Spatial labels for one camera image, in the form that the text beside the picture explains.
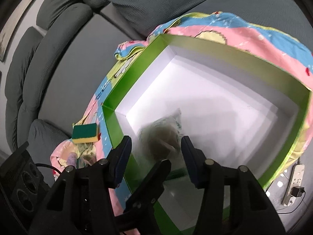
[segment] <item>black plug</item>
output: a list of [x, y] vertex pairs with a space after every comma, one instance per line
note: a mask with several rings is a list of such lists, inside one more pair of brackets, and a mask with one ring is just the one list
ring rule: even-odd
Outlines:
[[294, 186], [290, 192], [290, 195], [294, 197], [301, 197], [303, 193], [304, 193], [304, 187]]

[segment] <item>box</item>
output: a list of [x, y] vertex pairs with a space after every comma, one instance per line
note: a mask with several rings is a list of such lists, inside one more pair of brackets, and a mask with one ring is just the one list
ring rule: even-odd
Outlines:
[[[183, 133], [196, 148], [222, 166], [247, 165], [266, 188], [298, 141], [310, 98], [292, 75], [248, 52], [163, 34], [126, 70], [102, 108], [113, 147], [124, 135], [136, 146], [141, 127], [180, 108]], [[131, 155], [116, 189], [122, 206], [138, 186], [139, 170]], [[164, 187], [155, 204], [161, 233], [192, 234], [203, 191], [188, 176]], [[226, 190], [225, 215], [227, 206]]]

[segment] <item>gray floor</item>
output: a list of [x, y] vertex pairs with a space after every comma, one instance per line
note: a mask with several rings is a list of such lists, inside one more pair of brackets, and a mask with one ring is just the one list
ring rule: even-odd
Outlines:
[[[283, 214], [279, 215], [281, 218], [284, 227], [286, 231], [288, 231], [292, 226], [298, 221], [299, 218], [303, 215], [303, 213], [306, 211], [307, 206], [309, 205], [310, 201], [313, 197], [313, 181], [312, 181], [312, 175], [313, 175], [313, 142], [308, 146], [306, 151], [303, 153], [303, 155], [300, 158], [301, 164], [305, 165], [305, 171], [303, 176], [303, 182], [301, 186], [305, 188], [306, 196], [301, 203], [301, 205], [291, 214]], [[301, 202], [300, 198], [297, 198], [295, 203], [291, 205], [290, 207], [284, 207], [282, 205], [282, 200], [284, 198], [284, 195], [286, 193], [289, 178], [291, 175], [292, 166], [290, 166], [287, 169], [287, 172], [283, 173], [284, 176], [279, 176], [270, 186], [268, 191], [270, 192], [270, 200], [272, 204], [274, 205], [275, 209], [278, 210], [278, 213], [285, 213], [285, 212], [291, 212], [293, 211]], [[281, 181], [283, 182], [282, 187], [278, 187], [277, 183]]]

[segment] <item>circular hole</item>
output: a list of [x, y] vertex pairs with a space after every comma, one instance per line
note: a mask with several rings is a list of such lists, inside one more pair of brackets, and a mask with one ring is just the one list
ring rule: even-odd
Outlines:
[[35, 177], [38, 177], [38, 173], [37, 173], [37, 169], [35, 167], [35, 165], [33, 165], [32, 163], [29, 163], [29, 168], [30, 168], [30, 171], [32, 172], [32, 174], [35, 176]]
[[27, 189], [29, 191], [31, 191], [32, 193], [35, 193], [36, 187], [32, 181], [32, 177], [27, 172], [24, 171], [22, 174], [22, 178], [23, 178], [24, 184], [26, 185]]
[[18, 200], [26, 210], [32, 211], [32, 202], [29, 200], [27, 194], [22, 190], [18, 190]]

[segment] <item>white power strip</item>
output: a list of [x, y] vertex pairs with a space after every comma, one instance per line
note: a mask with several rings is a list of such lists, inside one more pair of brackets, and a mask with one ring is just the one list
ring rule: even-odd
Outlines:
[[289, 181], [289, 186], [282, 202], [284, 206], [291, 206], [295, 202], [296, 197], [291, 196], [290, 193], [294, 186], [301, 185], [304, 174], [304, 168], [305, 168], [304, 164], [298, 164], [293, 167], [291, 178]]

